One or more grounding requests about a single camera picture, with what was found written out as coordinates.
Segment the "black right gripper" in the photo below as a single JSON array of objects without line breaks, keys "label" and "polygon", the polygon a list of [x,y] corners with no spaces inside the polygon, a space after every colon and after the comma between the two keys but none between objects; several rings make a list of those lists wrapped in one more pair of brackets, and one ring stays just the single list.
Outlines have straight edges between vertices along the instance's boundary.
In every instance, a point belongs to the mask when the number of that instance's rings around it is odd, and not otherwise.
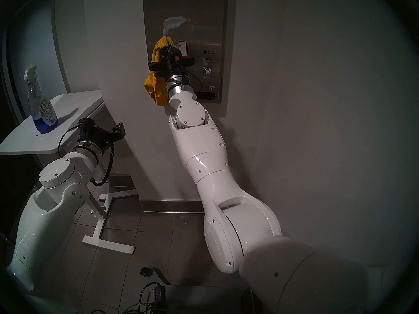
[{"label": "black right gripper", "polygon": [[174,75],[186,75],[186,68],[194,66],[194,57],[163,58],[160,61],[148,62],[149,71],[154,73],[156,78],[168,80]]}]

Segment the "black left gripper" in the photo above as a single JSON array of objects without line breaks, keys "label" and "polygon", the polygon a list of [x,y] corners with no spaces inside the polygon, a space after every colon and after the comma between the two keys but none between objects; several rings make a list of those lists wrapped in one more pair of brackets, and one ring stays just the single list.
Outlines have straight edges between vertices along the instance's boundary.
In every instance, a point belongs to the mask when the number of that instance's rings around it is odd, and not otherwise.
[{"label": "black left gripper", "polygon": [[106,131],[99,126],[83,130],[83,141],[94,143],[101,151],[106,151],[111,144],[122,140],[125,135],[124,125],[119,122],[112,131]]}]

